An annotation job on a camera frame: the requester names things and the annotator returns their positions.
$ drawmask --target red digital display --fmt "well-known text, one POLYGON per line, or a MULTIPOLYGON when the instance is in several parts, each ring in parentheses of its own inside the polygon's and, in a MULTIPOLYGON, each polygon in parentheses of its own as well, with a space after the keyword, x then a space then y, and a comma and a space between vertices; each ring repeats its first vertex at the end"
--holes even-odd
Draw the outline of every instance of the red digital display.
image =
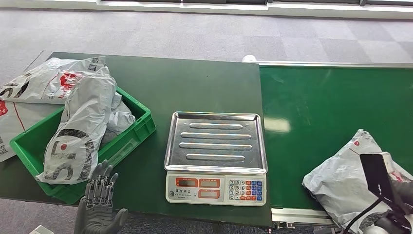
POLYGON ((220 180, 219 179, 199 179, 200 188, 219 188, 220 180))
POLYGON ((219 190, 200 189, 198 191, 198 197, 199 198, 218 199, 219 198, 219 190))
POLYGON ((175 183, 178 187, 198 187, 198 180, 195 178, 177 178, 175 183))

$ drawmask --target black cable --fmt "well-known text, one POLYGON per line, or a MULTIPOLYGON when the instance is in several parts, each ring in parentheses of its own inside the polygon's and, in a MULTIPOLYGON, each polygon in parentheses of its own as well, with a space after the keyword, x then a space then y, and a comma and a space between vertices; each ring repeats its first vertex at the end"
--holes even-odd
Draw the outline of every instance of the black cable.
POLYGON ((350 229, 350 227, 359 219, 361 218, 363 215, 365 215, 367 212, 369 212, 370 210, 372 210, 376 205, 378 205, 381 201, 383 200, 382 197, 379 197, 377 199, 377 201, 375 201, 373 204, 371 204, 369 207, 367 207, 364 211, 362 211, 361 213, 359 213, 356 217, 354 217, 351 222, 349 223, 349 225, 347 225, 347 227, 344 229, 342 234, 347 234, 348 230, 350 229))

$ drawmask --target red logo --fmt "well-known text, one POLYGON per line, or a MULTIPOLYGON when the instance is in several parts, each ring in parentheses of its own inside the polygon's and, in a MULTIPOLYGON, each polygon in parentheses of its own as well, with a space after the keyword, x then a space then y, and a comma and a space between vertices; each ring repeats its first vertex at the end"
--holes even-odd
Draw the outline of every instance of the red logo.
POLYGON ((0 116, 7 114, 8 109, 6 108, 6 102, 0 101, 0 116))
POLYGON ((59 98, 64 98, 73 89, 76 83, 83 78, 82 74, 65 72, 60 77, 60 85, 62 86, 62 94, 59 98))

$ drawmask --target robotic hand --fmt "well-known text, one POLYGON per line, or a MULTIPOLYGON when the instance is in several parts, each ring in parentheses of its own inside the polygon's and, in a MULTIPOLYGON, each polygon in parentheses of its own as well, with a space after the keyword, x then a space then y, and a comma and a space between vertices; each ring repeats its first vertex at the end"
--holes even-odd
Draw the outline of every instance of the robotic hand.
POLYGON ((99 163, 86 185, 85 196, 77 209, 75 234, 115 234, 128 218, 128 210, 121 209, 112 220, 113 186, 119 177, 107 160, 99 163))
POLYGON ((413 233, 413 182, 394 181, 389 177, 387 167, 390 165, 388 162, 391 161, 391 157, 388 153, 361 154, 360 160, 368 189, 378 197, 375 203, 378 204, 383 201, 391 208, 363 233, 413 233))

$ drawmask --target scale keypad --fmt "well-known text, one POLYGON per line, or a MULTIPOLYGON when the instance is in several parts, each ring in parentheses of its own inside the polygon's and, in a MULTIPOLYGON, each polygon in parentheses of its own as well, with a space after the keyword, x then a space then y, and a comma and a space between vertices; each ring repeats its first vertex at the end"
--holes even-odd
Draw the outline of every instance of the scale keypad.
POLYGON ((230 180, 229 200, 262 201, 263 182, 256 180, 230 180))

